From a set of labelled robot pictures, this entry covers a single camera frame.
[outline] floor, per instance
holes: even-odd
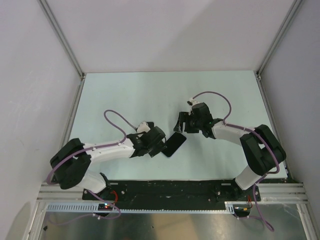
[[[231,214],[123,214],[114,220],[93,217],[68,225],[44,222],[40,240],[306,240],[296,205],[261,205],[264,217],[275,228],[270,232],[261,221],[237,220]],[[253,207],[250,215],[257,216]],[[55,223],[83,213],[47,213]]]
[[[167,138],[173,133],[180,111],[189,111],[189,98],[203,91],[225,95],[232,104],[230,123],[252,127],[270,121],[253,71],[127,72],[89,73],[86,76],[70,138],[83,143],[117,141],[122,134],[108,124],[104,111],[112,109],[137,126],[152,121]],[[225,100],[213,94],[197,98],[205,102],[213,118],[228,113]],[[108,117],[127,134],[133,133],[124,121]],[[186,142],[171,157],[162,153],[129,159],[115,159],[92,165],[117,180],[204,180],[233,179],[246,167],[240,146],[225,140],[205,138],[201,133],[186,134]],[[270,178],[286,178],[284,165]]]

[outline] wall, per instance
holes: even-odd
[[[294,0],[48,0],[85,72],[257,70]]]
[[[320,1],[306,0],[262,73],[293,176],[320,225]]]
[[[21,239],[79,77],[36,0],[0,0],[0,239]]]

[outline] white panel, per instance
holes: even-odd
[[[36,0],[0,1],[0,239],[20,240],[79,78]]]
[[[49,0],[85,72],[257,70],[293,0]]]
[[[320,1],[307,0],[262,74],[293,176],[320,225]]]
[[[90,73],[86,76],[70,138],[84,143],[103,143],[121,139],[122,134],[104,118],[104,111],[118,111],[133,125],[153,121],[169,137],[180,111],[188,111],[187,101],[199,92],[214,90],[232,104],[230,123],[241,126],[270,126],[266,109],[252,71],[131,72]],[[206,102],[213,118],[223,118],[228,105],[219,96],[208,94]],[[110,112],[111,121],[127,134],[134,133],[121,118]],[[232,179],[247,166],[241,146],[225,140],[185,134],[186,142],[171,158],[162,153],[121,158],[97,163],[92,170],[108,179]],[[270,177],[285,178],[281,172]]]

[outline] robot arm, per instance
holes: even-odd
[[[89,170],[95,164],[119,158],[134,158],[149,154],[157,155],[166,148],[163,139],[165,133],[153,122],[143,122],[136,130],[137,133],[129,134],[122,143],[103,147],[109,143],[91,144],[81,143],[79,138],[70,140],[51,160],[54,168],[63,159],[75,152],[72,159],[62,164],[55,172],[52,181],[59,183],[61,189],[81,187],[93,193],[99,193],[109,188],[109,181],[103,173]]]
[[[190,112],[180,112],[175,132],[199,133],[206,138],[226,140],[240,145],[244,151],[248,166],[234,179],[240,190],[247,190],[262,176],[276,166],[268,150],[260,145],[262,142],[252,133],[257,133],[271,148],[278,163],[286,159],[286,152],[268,126],[243,127],[238,129],[224,124],[220,118],[213,119],[208,106],[204,102],[188,101]]]

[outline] white table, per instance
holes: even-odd
[[[189,98],[203,91],[219,92],[230,100],[229,123],[271,126],[252,71],[89,73],[70,138],[80,138],[83,143],[121,139],[121,132],[105,120],[106,109],[119,112],[135,126],[142,121],[154,122],[169,138],[178,113],[189,111]],[[197,100],[209,106],[213,118],[223,118],[228,113],[228,104],[217,95],[206,94]],[[117,115],[109,113],[108,117],[127,134],[134,132]],[[216,180],[233,179],[247,165],[238,145],[205,138],[201,133],[185,136],[186,142],[171,158],[160,153],[153,158],[145,155],[115,159],[91,168],[111,180]],[[268,176],[286,177],[283,164],[278,174]]]

